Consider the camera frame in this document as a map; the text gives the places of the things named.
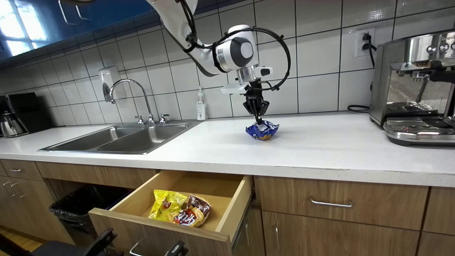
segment faucet handle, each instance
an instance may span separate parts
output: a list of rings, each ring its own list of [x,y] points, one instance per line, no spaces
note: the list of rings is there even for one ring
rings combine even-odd
[[[170,116],[169,114],[161,114],[159,118],[160,124],[167,124],[170,121]]]
[[[142,116],[134,116],[133,118],[137,120],[137,124],[144,124]]]

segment electrical outlet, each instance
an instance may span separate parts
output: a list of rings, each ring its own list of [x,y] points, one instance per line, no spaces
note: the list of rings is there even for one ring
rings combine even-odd
[[[361,50],[361,47],[365,44],[362,37],[366,33],[370,36],[370,44],[373,44],[373,42],[375,42],[373,29],[358,30],[355,33],[353,57],[365,57],[365,56],[368,56],[368,52]]]

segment window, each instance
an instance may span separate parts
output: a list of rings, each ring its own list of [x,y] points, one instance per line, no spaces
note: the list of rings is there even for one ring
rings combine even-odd
[[[25,0],[0,0],[0,33],[11,56],[46,43],[36,12]]]

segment soap dispenser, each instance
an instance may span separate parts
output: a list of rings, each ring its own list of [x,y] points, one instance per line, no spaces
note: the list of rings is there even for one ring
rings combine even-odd
[[[206,120],[206,106],[203,103],[203,93],[201,93],[201,89],[198,87],[198,91],[197,91],[197,103],[196,103],[196,111],[197,111],[197,120],[198,121],[203,121]]]

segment stainless steel sink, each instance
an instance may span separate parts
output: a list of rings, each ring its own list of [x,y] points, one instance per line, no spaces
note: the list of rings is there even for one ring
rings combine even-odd
[[[115,125],[42,151],[79,151],[97,154],[146,154],[183,134],[197,123],[147,125]]]

